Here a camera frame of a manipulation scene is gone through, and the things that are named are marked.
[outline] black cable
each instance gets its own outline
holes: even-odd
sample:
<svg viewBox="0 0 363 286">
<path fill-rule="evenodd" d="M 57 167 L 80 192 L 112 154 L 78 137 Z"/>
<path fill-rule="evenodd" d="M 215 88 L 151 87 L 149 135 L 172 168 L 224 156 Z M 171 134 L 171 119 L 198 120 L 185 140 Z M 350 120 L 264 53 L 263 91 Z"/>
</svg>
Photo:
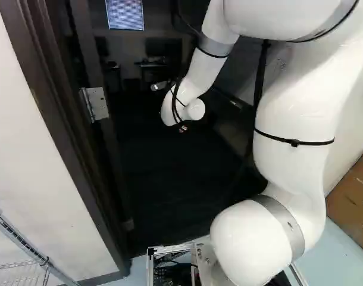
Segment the black cable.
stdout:
<svg viewBox="0 0 363 286">
<path fill-rule="evenodd" d="M 174 15 L 176 15 L 192 31 L 192 35 L 198 37 L 200 33 L 183 16 L 180 0 L 174 0 L 172 4 L 173 5 L 171 5 L 171 22 L 174 28 L 177 29 L 174 19 Z"/>
</svg>

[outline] dark door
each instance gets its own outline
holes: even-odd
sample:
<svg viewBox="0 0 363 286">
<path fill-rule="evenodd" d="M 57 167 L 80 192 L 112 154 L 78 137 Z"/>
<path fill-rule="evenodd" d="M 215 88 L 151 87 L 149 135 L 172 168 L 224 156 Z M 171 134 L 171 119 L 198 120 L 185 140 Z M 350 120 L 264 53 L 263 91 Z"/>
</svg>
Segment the dark door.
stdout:
<svg viewBox="0 0 363 286">
<path fill-rule="evenodd" d="M 69 42 L 61 31 L 65 9 L 85 65 L 79 80 Z M 65 165 L 120 275 L 129 273 L 123 223 L 130 221 L 129 201 L 108 104 L 102 104 L 104 76 L 85 0 L 0 0 L 0 10 L 15 53 Z M 98 94 L 104 115 L 95 116 L 86 93 Z"/>
</svg>

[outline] metal bracket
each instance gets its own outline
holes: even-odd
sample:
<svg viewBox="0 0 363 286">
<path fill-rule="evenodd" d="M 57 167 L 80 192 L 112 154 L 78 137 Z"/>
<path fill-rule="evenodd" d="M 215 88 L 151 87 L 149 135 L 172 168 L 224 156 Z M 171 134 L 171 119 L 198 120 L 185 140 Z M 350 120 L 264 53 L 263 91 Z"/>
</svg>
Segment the metal bracket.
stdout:
<svg viewBox="0 0 363 286">
<path fill-rule="evenodd" d="M 80 95 L 86 104 L 85 113 L 90 117 L 90 121 L 96 122 L 109 118 L 109 109 L 103 88 L 81 88 Z"/>
</svg>

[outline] white wall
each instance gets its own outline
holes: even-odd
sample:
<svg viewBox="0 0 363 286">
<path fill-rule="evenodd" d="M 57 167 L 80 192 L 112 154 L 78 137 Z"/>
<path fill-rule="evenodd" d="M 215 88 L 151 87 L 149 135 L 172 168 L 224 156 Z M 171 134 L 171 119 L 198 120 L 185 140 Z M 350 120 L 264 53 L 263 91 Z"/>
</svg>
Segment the white wall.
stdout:
<svg viewBox="0 0 363 286">
<path fill-rule="evenodd" d="M 37 109 L 1 15 L 0 208 L 72 278 L 118 270 Z M 0 263 L 24 259 L 0 235 Z"/>
</svg>

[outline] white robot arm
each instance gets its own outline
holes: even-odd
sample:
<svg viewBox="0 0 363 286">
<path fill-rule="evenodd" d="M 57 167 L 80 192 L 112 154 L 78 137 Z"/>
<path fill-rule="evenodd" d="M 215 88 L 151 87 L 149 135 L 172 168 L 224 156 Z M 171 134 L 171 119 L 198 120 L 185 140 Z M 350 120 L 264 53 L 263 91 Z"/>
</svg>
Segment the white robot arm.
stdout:
<svg viewBox="0 0 363 286">
<path fill-rule="evenodd" d="M 182 120 L 199 120 L 239 35 L 291 41 L 290 60 L 256 114 L 254 159 L 265 191 L 220 213 L 211 226 L 217 259 L 238 286 L 266 284 L 319 240 L 323 174 L 343 105 L 363 69 L 363 0 L 211 0 L 186 77 Z M 174 125 L 172 92 L 161 117 Z"/>
</svg>

